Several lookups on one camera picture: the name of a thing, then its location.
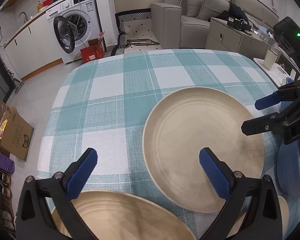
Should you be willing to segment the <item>cardboard box with cat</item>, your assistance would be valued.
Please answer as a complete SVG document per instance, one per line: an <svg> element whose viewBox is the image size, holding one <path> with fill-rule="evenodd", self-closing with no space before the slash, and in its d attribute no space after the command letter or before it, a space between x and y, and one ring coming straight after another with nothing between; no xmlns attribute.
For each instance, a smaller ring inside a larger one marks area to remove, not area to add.
<svg viewBox="0 0 300 240"><path fill-rule="evenodd" d="M14 106L0 103L0 153L26 161L34 128Z"/></svg>

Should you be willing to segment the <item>white kitchen base cabinets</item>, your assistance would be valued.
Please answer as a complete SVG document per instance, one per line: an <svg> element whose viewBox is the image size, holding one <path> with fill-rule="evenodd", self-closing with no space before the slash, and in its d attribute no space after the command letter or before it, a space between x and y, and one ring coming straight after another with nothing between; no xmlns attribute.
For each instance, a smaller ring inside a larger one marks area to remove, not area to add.
<svg viewBox="0 0 300 240"><path fill-rule="evenodd" d="M24 24L4 45L12 67L22 80L63 63L53 23L42 12Z"/></svg>

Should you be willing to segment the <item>large dark blue bowl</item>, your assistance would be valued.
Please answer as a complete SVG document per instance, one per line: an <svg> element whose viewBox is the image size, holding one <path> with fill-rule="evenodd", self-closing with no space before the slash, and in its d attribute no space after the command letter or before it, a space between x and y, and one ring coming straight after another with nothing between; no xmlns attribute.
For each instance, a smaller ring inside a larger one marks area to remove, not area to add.
<svg viewBox="0 0 300 240"><path fill-rule="evenodd" d="M276 172L283 193L300 198L300 139L280 146Z"/></svg>

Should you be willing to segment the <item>grey drawer cabinet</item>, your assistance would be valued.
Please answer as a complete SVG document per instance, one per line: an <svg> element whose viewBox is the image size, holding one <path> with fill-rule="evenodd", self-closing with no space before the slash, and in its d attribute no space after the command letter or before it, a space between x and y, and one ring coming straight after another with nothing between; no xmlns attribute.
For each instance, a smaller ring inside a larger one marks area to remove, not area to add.
<svg viewBox="0 0 300 240"><path fill-rule="evenodd" d="M206 49L236 52L253 60L264 59L271 45L258 35L248 35L227 25L227 22L212 17Z"/></svg>

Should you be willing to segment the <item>small beige plate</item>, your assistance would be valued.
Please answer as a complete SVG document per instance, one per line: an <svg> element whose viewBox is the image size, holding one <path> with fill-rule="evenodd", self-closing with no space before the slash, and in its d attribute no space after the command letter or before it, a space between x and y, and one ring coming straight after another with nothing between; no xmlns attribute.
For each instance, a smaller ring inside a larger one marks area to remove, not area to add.
<svg viewBox="0 0 300 240"><path fill-rule="evenodd" d="M285 237L287 232L287 226L289 221L289 209L288 209L288 203L285 200L285 198L278 196L279 200L279 206L281 211L281 219L282 219L282 236ZM234 234L238 233L240 226L243 223L243 220L245 218L246 209L240 212L239 217L236 219L233 227L231 228L228 237L233 236Z"/></svg>

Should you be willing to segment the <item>red cardboard box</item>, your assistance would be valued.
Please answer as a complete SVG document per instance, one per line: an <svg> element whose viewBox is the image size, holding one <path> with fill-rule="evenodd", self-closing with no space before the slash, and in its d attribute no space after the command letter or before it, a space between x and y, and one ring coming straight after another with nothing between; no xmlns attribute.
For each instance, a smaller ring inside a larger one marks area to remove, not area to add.
<svg viewBox="0 0 300 240"><path fill-rule="evenodd" d="M102 46L104 32L99 33L99 37L88 41L88 46L80 49L84 63L95 61L104 57Z"/></svg>

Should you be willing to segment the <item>grey sofa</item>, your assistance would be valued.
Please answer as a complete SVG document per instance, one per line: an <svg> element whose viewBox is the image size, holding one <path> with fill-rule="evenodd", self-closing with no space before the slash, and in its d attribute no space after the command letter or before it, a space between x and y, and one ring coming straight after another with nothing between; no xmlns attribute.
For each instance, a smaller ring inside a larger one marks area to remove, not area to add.
<svg viewBox="0 0 300 240"><path fill-rule="evenodd" d="M279 17L258 0L164 0L151 4L152 31L164 49L202 48L207 43L210 20L240 7L256 30L272 29Z"/></svg>

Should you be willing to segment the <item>white washing machine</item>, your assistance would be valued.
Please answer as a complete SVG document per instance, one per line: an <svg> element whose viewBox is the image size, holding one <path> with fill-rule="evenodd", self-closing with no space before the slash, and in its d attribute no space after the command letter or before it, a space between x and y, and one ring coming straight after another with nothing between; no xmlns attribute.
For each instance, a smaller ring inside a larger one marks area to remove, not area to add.
<svg viewBox="0 0 300 240"><path fill-rule="evenodd" d="M64 64L76 61L102 27L96 0L62 0L46 11Z"/></svg>

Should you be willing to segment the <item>beige tumbler cup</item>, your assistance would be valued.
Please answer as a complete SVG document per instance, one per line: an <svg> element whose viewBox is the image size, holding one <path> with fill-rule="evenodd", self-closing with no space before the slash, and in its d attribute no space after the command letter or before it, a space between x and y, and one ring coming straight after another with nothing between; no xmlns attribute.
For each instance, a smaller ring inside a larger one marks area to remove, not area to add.
<svg viewBox="0 0 300 240"><path fill-rule="evenodd" d="M277 53L271 49L269 49L266 53L266 57L264 59L263 65L267 70L271 70L275 61L277 59Z"/></svg>

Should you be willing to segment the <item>purple yoga mat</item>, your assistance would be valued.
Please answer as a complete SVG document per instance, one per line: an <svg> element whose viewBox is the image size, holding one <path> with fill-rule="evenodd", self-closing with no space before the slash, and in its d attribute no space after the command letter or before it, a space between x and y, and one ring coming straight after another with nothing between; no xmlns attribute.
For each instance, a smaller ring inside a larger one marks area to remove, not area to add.
<svg viewBox="0 0 300 240"><path fill-rule="evenodd" d="M9 157L6 157L2 153L0 153L0 169L10 174L14 173L15 172L14 161L11 160Z"/></svg>

